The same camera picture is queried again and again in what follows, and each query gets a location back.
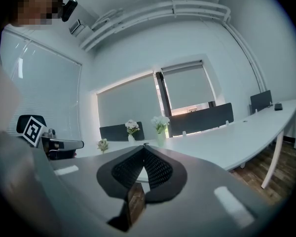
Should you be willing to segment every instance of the black object on desk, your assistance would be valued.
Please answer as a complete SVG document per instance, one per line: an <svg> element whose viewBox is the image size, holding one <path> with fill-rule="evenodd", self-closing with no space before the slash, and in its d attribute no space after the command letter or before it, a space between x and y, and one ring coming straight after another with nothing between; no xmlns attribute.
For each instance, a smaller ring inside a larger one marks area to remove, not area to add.
<svg viewBox="0 0 296 237"><path fill-rule="evenodd" d="M281 111L283 109L283 106L281 103L277 103L274 105L274 110L275 111Z"/></svg>

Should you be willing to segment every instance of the chair headrest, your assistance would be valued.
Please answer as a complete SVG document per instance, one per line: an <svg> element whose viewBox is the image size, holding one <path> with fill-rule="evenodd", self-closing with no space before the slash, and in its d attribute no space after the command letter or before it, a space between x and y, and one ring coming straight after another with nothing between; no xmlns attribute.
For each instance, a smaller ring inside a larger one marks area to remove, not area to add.
<svg viewBox="0 0 296 237"><path fill-rule="evenodd" d="M42 116L39 115L21 115L18 119L18 123L16 125L16 131L18 133L23 133L24 129L29 122L30 117L37 119L37 121L41 122L43 125L46 126L46 122Z"/></svg>

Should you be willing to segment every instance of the wooden floor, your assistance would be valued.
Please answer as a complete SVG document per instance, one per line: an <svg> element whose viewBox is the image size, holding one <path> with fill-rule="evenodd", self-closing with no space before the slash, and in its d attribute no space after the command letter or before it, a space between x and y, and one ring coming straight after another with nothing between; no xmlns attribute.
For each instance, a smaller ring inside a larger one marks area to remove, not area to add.
<svg viewBox="0 0 296 237"><path fill-rule="evenodd" d="M271 165L275 143L264 149L245 165L232 170L230 173L259 193L269 204L278 203L287 198L296 183L296 149L293 144L283 142L281 154L275 172L265 189L261 184ZM129 212L134 223L145 207L145 194L140 183L136 183L129 193Z"/></svg>

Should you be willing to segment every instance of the white flower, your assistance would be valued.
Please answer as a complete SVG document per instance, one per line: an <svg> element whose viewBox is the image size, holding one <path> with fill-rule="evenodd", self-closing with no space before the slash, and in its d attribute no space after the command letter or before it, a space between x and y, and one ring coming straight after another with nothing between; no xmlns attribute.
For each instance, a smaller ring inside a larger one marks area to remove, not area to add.
<svg viewBox="0 0 296 237"><path fill-rule="evenodd" d="M102 139L98 142L98 149L104 153L105 150L109 149L109 143L107 139Z"/></svg>
<svg viewBox="0 0 296 237"><path fill-rule="evenodd" d="M127 132L129 134L133 134L134 132L140 130L139 125L135 121L133 121L132 119L128 120L125 123L125 126L127 127Z"/></svg>
<svg viewBox="0 0 296 237"><path fill-rule="evenodd" d="M164 116L153 117L151 120L151 123L153 127L156 128L157 133L161 133L162 131L164 131L169 122L169 118Z"/></svg>

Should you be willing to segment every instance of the pipe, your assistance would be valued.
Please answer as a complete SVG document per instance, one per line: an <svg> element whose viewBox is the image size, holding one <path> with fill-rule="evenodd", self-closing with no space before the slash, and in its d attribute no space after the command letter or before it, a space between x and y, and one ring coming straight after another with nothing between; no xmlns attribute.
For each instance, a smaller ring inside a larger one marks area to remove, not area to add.
<svg viewBox="0 0 296 237"><path fill-rule="evenodd" d="M113 28L112 30L108 31L107 33L103 34L101 37L99 37L98 39L94 40L91 44L89 44L85 51L89 51L90 49L92 49L95 45L97 45L99 42L101 42L102 40L104 40L105 38L107 38L108 36L114 34L114 33L118 33L128 27L131 27L131 26L134 26L134 25L137 25L139 23L142 23L142 22L145 22L145 21L148 21L148 20L151 20L151 19L156 19L156 18L161 18L161 17L173 17L173 13L172 13L172 10L168 12L168 14L161 14L159 15L159 13L157 12L154 12L154 13L151 13L153 14L152 16L150 17L147 17L146 15L143 16L144 18L141 19L141 20L133 20L132 24L125 24L125 25L122 25L122 26L119 26L118 28ZM178 16L196 16L196 17L206 17L206 18L211 18L211 19L217 19L217 20L221 20L220 18L217 18L217 17L213 17L213 16L207 16L207 15L202 15L202 14L195 14L195 13L177 13Z"/></svg>
<svg viewBox="0 0 296 237"><path fill-rule="evenodd" d="M226 20L228 19L228 17L230 16L230 9L227 6L221 5L221 4L216 4L216 3L212 3L212 2L204 2L204 1L195 1L195 0L175 0L175 4L176 4L176 8L178 5L197 5L197 6L209 6L209 7L213 7L213 8L219 8L219 9L224 9L226 10L226 14L224 14L224 18L223 21L226 22ZM127 19L127 18L131 18L133 16L136 16L137 14L140 13L145 13L148 12L150 10L154 10L154 9L158 9L158 8L162 8L162 7L173 7L173 3L172 1L167 1L167 2L159 2L157 4L154 5L150 5L138 10L134 10L128 14L124 14L121 17L118 17L114 20L109 21L108 23L106 23L103 27L101 27L100 29L98 29L97 31L95 31L91 36L89 36L81 45L80 48L84 48L86 45L88 45L93 39L95 39L101 32L105 31L106 29L108 29L109 27L112 27L115 24L118 24L120 22L122 22L123 20Z"/></svg>
<svg viewBox="0 0 296 237"><path fill-rule="evenodd" d="M245 53L245 55L247 56L251 66L252 66L252 69L256 75L256 78L257 78L257 81L258 81L258 85L259 85L259 89L260 89L260 92L261 91L265 91L265 85L264 85L264 81L261 77L261 74L260 74L260 71L259 69L257 68L256 66L256 63L255 61L253 60L252 56L251 56L251 53L248 51L248 49L246 48L246 46L243 44L243 42L241 41L241 39L238 37L238 35L226 24L226 23L223 23L222 24L229 32L230 34L236 39L236 41L238 42L238 44L240 45L240 47L242 48L243 52Z"/></svg>
<svg viewBox="0 0 296 237"><path fill-rule="evenodd" d="M98 20L95 23L98 23L99 21L102 21L104 18L109 18L110 16L114 15L117 13L117 10L110 10L107 13L105 13L104 15L102 15L101 17L98 18Z"/></svg>
<svg viewBox="0 0 296 237"><path fill-rule="evenodd" d="M219 12L219 11L215 11L215 10L207 10L207 9L200 9L200 8L184 8L184 9L177 9L177 13L206 13L206 14L212 14L212 15L216 15L216 16L221 16L224 17L225 13L223 12Z"/></svg>
<svg viewBox="0 0 296 237"><path fill-rule="evenodd" d="M242 43L244 44L244 46L247 48L248 52L251 54L253 61L255 62L255 65L260 73L261 76L261 80L264 86L264 90L267 90L267 81L266 81L266 77L265 77L265 73L262 69L262 66L260 65L256 55L254 54L254 52L252 51L252 49L250 48L250 46L248 45L248 43L246 42L246 40L242 37L242 35L229 23L230 19L228 19L228 26L235 32L235 34L240 38L240 40L242 41Z"/></svg>

